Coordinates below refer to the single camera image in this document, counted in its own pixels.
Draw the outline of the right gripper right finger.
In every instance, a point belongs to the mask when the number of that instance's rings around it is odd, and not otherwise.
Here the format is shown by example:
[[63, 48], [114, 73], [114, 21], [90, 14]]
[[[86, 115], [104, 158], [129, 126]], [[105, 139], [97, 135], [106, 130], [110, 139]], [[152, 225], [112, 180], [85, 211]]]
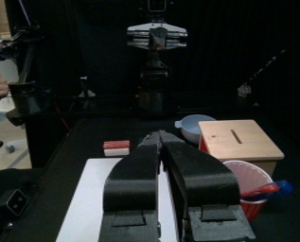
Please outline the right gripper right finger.
[[180, 242], [253, 242], [233, 172], [173, 134], [158, 133]]

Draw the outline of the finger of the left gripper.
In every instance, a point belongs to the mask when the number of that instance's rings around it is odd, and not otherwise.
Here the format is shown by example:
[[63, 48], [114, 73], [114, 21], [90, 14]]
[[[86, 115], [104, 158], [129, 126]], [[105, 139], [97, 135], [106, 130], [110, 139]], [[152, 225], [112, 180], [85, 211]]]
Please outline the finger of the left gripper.
[[150, 28], [150, 38], [149, 38], [149, 48], [150, 50], [156, 51], [157, 50], [157, 38], [156, 38], [156, 28]]
[[168, 37], [168, 29], [164, 27], [158, 27], [158, 41], [157, 41], [157, 50], [165, 50], [166, 46], [166, 37]]

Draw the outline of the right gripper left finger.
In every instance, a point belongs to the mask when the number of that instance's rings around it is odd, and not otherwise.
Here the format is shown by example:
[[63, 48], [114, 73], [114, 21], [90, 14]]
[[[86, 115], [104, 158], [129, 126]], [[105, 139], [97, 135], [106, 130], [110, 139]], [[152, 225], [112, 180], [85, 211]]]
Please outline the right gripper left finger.
[[158, 242], [161, 142], [153, 132], [114, 165], [105, 180], [98, 242]]

